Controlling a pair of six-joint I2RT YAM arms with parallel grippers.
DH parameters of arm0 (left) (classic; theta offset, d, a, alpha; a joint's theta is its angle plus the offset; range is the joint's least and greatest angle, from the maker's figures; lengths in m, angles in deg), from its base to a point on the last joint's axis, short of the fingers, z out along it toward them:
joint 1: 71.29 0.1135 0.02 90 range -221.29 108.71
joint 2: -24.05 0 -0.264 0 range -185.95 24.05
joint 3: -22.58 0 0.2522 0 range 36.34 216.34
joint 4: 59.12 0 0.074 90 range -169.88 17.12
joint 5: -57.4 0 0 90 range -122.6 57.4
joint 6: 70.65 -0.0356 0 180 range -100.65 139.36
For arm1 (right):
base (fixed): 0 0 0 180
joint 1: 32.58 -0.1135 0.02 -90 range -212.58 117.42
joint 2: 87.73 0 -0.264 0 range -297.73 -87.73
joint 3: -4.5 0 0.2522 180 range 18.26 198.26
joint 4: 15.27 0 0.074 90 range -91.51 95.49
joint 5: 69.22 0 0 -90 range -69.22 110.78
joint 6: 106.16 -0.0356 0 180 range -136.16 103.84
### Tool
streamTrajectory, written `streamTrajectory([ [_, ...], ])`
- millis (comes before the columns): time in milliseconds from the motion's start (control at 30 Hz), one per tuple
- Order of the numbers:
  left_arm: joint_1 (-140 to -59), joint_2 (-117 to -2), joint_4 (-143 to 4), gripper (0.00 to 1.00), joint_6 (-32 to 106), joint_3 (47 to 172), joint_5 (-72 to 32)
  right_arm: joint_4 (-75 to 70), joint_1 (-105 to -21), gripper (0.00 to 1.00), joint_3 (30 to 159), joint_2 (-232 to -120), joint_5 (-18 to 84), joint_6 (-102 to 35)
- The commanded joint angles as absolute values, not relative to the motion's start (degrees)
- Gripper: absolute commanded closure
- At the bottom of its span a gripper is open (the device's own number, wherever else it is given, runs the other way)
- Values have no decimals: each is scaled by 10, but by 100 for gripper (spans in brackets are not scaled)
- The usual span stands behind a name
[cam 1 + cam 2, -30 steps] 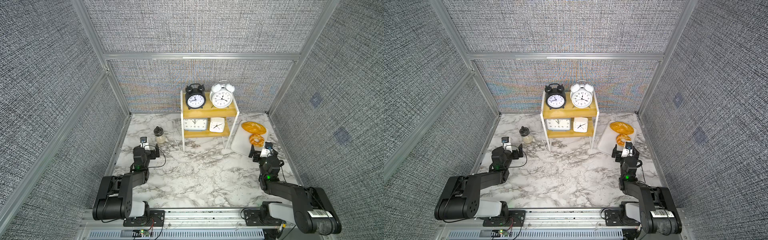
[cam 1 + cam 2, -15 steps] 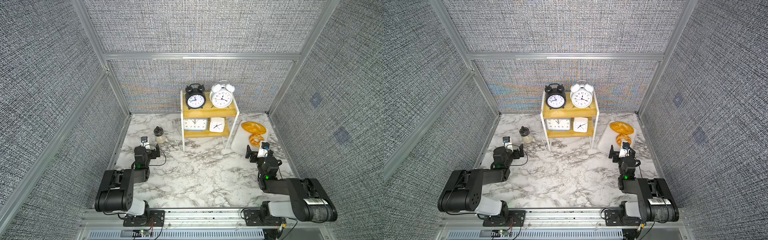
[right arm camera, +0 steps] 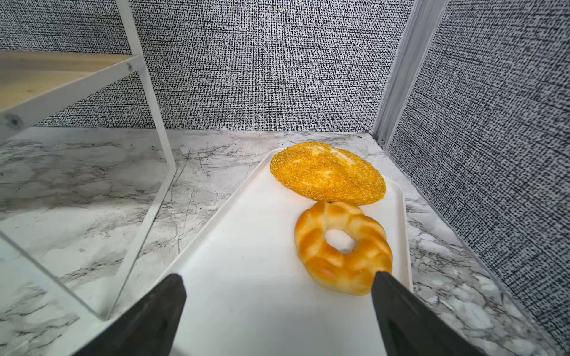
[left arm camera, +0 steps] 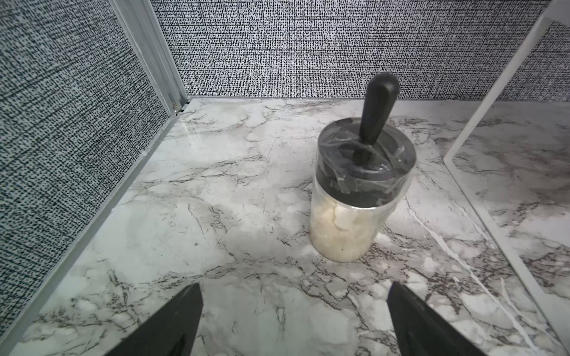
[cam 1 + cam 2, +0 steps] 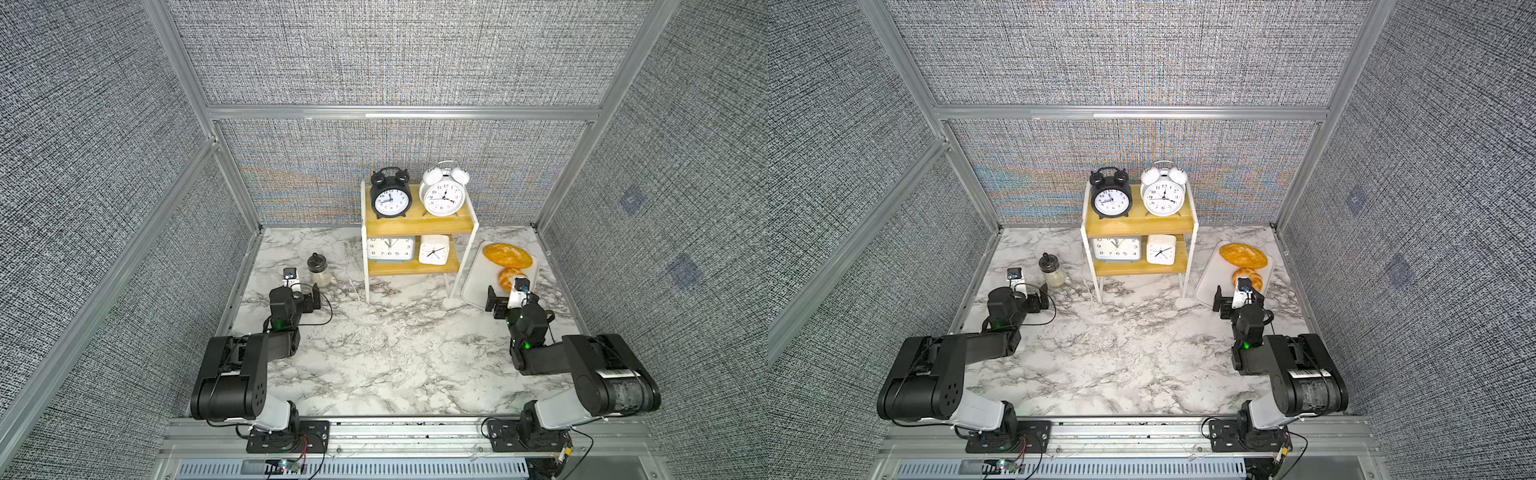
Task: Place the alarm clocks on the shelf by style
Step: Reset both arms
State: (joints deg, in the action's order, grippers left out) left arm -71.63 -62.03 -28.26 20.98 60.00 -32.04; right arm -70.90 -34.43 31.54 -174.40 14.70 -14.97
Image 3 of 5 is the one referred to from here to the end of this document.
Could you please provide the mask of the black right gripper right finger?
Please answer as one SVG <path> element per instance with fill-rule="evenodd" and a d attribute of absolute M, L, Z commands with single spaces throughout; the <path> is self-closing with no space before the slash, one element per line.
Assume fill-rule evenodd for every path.
<path fill-rule="evenodd" d="M 481 355 L 396 278 L 375 275 L 373 307 L 387 355 Z"/>

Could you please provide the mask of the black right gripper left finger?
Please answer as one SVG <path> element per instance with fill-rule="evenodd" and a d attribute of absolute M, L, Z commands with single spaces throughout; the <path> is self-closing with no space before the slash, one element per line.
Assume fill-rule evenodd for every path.
<path fill-rule="evenodd" d="M 185 302 L 182 277 L 169 274 L 75 354 L 169 355 Z"/>

